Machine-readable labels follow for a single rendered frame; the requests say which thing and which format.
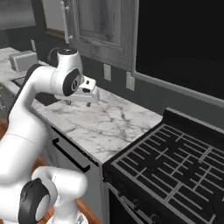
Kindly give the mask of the dark curved tap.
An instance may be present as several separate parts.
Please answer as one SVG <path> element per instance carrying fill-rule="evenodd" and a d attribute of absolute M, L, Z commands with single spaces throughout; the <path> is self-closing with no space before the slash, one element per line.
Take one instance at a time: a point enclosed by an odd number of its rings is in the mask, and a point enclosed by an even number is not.
<path fill-rule="evenodd" d="M 58 47 L 54 47 L 47 55 L 47 62 L 49 64 L 57 62 L 57 51 L 59 50 Z"/>

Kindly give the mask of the grey toaster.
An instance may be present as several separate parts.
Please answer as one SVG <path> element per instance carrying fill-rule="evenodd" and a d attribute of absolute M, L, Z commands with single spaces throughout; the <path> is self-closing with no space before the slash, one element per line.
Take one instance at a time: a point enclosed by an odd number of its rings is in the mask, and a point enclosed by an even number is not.
<path fill-rule="evenodd" d="M 33 51 L 13 53 L 9 56 L 11 68 L 16 72 L 27 71 L 32 65 L 37 64 L 38 55 Z"/>

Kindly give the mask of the dark sink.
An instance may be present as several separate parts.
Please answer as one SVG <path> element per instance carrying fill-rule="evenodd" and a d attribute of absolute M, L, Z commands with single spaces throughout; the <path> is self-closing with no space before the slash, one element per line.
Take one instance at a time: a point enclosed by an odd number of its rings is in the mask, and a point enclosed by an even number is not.
<path fill-rule="evenodd" d="M 16 78 L 15 80 L 12 80 L 12 82 L 16 84 L 19 88 L 21 88 L 24 80 L 25 78 L 21 77 L 21 78 Z M 48 93 L 38 93 L 36 94 L 35 99 L 45 106 L 52 105 L 58 101 L 52 94 L 48 94 Z"/>

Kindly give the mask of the black stove with grey grates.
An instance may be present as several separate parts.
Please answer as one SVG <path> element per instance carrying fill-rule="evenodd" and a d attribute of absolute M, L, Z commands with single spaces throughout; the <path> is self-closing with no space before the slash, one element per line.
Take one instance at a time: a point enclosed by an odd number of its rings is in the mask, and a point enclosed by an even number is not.
<path fill-rule="evenodd" d="M 224 224 L 224 130 L 168 108 L 102 166 L 109 224 Z"/>

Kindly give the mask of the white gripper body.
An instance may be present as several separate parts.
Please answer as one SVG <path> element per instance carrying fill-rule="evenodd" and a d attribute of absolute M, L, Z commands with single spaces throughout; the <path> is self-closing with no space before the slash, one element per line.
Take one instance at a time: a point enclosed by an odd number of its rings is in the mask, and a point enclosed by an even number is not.
<path fill-rule="evenodd" d="M 83 91 L 77 90 L 76 92 L 74 92 L 69 96 L 55 95 L 54 97 L 57 100 L 62 100 L 69 103 L 85 102 L 86 104 L 90 104 L 90 103 L 97 103 L 100 100 L 98 87 L 94 87 L 94 89 L 91 90 L 89 93 L 84 93 Z"/>

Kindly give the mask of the grey wooden cupboard door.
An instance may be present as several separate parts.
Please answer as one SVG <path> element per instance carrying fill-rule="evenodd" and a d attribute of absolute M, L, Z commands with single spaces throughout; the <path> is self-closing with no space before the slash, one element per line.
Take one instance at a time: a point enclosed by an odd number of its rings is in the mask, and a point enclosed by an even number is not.
<path fill-rule="evenodd" d="M 137 0 L 67 0 L 70 45 L 80 54 L 130 70 Z"/>

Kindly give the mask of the grey wall cupboard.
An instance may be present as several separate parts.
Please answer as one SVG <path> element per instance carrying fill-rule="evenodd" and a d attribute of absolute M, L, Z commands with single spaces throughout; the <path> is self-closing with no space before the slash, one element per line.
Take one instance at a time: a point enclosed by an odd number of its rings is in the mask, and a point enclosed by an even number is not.
<path fill-rule="evenodd" d="M 32 0 L 0 0 L 0 31 L 35 24 Z"/>

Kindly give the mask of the window with brown sill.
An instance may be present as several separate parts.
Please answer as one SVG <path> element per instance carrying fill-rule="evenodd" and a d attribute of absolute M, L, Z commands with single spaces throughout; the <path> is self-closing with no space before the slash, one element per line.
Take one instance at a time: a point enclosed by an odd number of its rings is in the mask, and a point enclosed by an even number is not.
<path fill-rule="evenodd" d="M 62 12 L 60 8 L 61 1 L 66 4 L 65 0 L 42 0 L 45 14 L 45 31 L 48 35 L 57 39 L 65 39 Z"/>

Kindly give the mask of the dark base cupboard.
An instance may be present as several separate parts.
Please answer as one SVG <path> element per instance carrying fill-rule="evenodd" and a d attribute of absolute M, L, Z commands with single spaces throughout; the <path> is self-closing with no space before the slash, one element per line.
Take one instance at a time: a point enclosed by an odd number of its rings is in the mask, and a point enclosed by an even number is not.
<path fill-rule="evenodd" d="M 14 94 L 0 83 L 0 118 L 6 118 L 13 103 Z"/>

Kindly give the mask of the black microwave oven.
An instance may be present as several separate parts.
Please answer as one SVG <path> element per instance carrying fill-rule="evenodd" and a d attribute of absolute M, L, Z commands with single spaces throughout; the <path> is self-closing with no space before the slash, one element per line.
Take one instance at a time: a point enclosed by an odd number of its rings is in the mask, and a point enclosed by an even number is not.
<path fill-rule="evenodd" d="M 224 0 L 136 0 L 133 70 L 224 108 Z"/>

